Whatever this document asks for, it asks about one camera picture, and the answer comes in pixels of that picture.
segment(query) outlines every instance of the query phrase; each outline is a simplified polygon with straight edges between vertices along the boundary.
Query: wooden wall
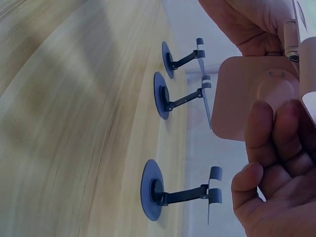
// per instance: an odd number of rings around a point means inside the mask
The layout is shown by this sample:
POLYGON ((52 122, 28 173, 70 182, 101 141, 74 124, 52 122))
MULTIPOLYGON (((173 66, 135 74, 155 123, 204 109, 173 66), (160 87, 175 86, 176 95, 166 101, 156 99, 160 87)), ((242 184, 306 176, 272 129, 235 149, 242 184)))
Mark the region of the wooden wall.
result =
POLYGON ((180 237, 182 205, 151 222, 140 203, 148 159, 183 189, 186 106, 162 120, 153 76, 171 99, 161 43, 177 44, 161 0, 0 3, 0 236, 180 237))

